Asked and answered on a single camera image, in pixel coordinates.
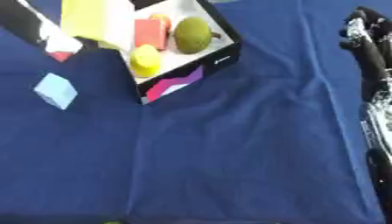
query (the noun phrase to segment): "metal robot hand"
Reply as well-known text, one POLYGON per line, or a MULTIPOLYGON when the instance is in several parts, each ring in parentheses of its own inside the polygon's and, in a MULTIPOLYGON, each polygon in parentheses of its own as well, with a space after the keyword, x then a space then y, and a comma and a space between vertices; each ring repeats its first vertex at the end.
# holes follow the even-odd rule
POLYGON ((387 222, 392 223, 392 22, 358 7, 340 35, 346 38, 340 46, 353 54, 362 72, 367 164, 387 222))

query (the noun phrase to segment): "blue cloth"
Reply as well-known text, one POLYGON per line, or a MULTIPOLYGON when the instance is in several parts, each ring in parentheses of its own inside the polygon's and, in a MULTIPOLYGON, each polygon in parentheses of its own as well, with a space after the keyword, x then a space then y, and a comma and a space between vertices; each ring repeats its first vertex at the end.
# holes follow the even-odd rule
MULTIPOLYGON (((58 21, 59 1, 32 2, 58 21)), ((240 62, 149 106, 115 52, 59 64, 1 31, 0 223, 383 223, 338 48, 357 4, 392 16, 387 0, 219 4, 240 62), (67 111, 32 91, 48 72, 80 93, 67 111)))

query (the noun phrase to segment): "yellow cup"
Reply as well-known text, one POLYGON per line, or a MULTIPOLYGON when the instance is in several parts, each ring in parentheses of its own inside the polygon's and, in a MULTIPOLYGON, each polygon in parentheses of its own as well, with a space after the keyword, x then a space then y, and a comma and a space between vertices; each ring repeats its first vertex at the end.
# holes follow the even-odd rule
POLYGON ((149 78, 156 75, 161 64, 161 55, 152 45, 141 45, 130 56, 130 65, 139 77, 149 78))

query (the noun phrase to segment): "green fruit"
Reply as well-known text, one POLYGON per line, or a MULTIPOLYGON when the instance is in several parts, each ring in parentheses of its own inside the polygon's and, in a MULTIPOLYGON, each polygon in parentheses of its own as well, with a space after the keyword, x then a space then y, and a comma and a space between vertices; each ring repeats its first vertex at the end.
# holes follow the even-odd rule
POLYGON ((189 17, 178 24, 174 38, 182 53, 198 53, 208 48, 213 33, 206 21, 199 17, 189 17))

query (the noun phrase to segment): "blue cube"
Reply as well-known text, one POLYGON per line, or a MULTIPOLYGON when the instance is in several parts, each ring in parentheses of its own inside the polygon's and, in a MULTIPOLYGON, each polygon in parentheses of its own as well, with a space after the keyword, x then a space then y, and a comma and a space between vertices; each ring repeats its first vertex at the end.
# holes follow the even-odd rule
POLYGON ((49 73, 34 88, 34 91, 47 103, 66 109, 78 94, 69 80, 49 73))

